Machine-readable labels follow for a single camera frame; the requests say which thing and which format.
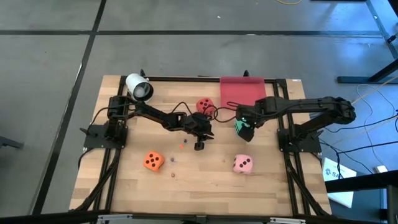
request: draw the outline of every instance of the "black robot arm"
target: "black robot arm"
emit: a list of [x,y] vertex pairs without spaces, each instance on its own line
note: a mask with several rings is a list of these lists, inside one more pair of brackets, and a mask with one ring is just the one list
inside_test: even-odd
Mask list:
[[298,151],[302,151],[302,146],[298,145],[299,142],[308,138],[308,135],[317,134],[320,128],[333,123],[349,124],[356,117],[351,103],[340,97],[286,100],[281,97],[268,96],[257,100],[254,106],[237,106],[236,119],[244,123],[239,127],[238,134],[246,141],[250,141],[254,136],[254,128],[260,128],[266,121],[289,113],[320,113],[306,123],[294,124],[288,133],[285,133],[286,130],[279,130],[284,132],[284,136],[288,138],[285,139],[285,142],[290,145],[296,143]]
[[[133,112],[128,114],[118,105],[129,103],[135,106]],[[109,99],[108,123],[120,123],[119,120],[142,116],[151,121],[155,121],[162,125],[168,131],[184,131],[197,137],[195,150],[199,151],[204,148],[204,141],[213,139],[214,134],[211,132],[210,121],[201,113],[193,113],[187,115],[185,112],[164,113],[152,106],[145,104],[143,101],[133,101],[125,96],[113,96]]]

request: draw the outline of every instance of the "white box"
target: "white box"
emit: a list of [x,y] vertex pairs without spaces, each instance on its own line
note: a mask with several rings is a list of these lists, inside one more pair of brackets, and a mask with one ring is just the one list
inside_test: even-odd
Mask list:
[[[356,177],[356,172],[340,164],[340,174],[344,178]],[[322,175],[324,181],[337,180],[337,162],[332,161],[328,158],[323,158],[322,160]],[[338,192],[338,193],[328,193],[328,197],[337,203],[340,203],[348,208],[353,205],[354,192]]]

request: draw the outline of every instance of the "white camera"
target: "white camera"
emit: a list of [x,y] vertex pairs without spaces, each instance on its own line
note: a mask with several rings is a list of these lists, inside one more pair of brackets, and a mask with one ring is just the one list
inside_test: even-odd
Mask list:
[[126,85],[133,100],[147,102],[154,94],[154,87],[148,79],[136,73],[127,76]]

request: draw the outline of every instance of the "concrete floor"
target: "concrete floor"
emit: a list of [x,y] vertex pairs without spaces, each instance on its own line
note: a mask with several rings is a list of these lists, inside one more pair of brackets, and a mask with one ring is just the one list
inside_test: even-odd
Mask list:
[[[397,18],[387,0],[372,3],[392,34]],[[1,1],[0,29],[91,30],[99,4],[100,0]],[[108,0],[99,29],[378,30],[363,2],[309,0],[296,6],[268,0]],[[86,35],[0,35],[0,135],[25,143],[21,150],[4,147],[0,152],[2,217],[29,213],[87,40]],[[97,36],[43,212],[68,209],[84,141],[78,128],[91,120],[103,75],[127,75],[143,68],[148,75],[221,77],[240,76],[247,69],[252,76],[302,79],[308,98],[341,96],[353,100],[358,97],[356,85],[337,84],[336,77],[370,76],[392,61],[382,37]],[[369,88],[362,86],[359,90],[364,93]],[[397,87],[385,86],[381,91],[398,108]],[[368,123],[392,115],[391,106],[378,93],[366,99],[374,108]],[[370,109],[362,101],[355,107],[358,118],[352,126],[362,125]],[[322,138],[334,143],[361,131],[324,133]],[[393,122],[370,135],[374,144],[398,137]],[[362,134],[335,146],[348,150],[366,145],[369,140]],[[398,169],[396,146],[375,150],[388,169]],[[380,165],[371,149],[350,155],[369,168]],[[323,156],[336,159],[328,148],[324,148]],[[367,173],[345,156],[341,163]]]

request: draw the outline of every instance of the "wooden tabletop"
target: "wooden tabletop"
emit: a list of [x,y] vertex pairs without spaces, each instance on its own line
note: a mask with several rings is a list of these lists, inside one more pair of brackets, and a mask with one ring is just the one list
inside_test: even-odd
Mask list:
[[[103,77],[94,113],[108,105],[109,97],[117,94],[120,76]],[[204,97],[220,106],[220,84],[208,82],[151,82],[154,95],[149,105],[170,112],[184,101],[191,110]],[[272,96],[271,84],[265,84],[267,96]],[[300,80],[287,80],[290,99],[305,98]],[[177,111],[188,112],[184,105]],[[221,111],[219,119],[234,114]],[[309,120],[308,114],[294,114],[294,122]],[[96,124],[107,120],[106,110]],[[234,123],[211,122],[214,140],[205,141],[205,149],[194,151],[195,137],[182,131],[169,132],[153,121],[133,118],[127,122],[129,136],[122,150],[112,212],[174,213],[208,215],[292,215],[283,155],[279,151],[277,120],[267,121],[255,130],[251,142],[239,138]],[[143,166],[145,155],[156,151],[165,156],[159,173]],[[253,158],[250,175],[232,171],[237,154]],[[319,161],[309,153],[301,153],[305,183],[318,203],[327,212],[330,204]],[[98,182],[104,149],[89,152],[81,162],[70,208],[79,206]],[[107,186],[100,208],[104,208]],[[300,191],[296,186],[299,212],[303,213]]]

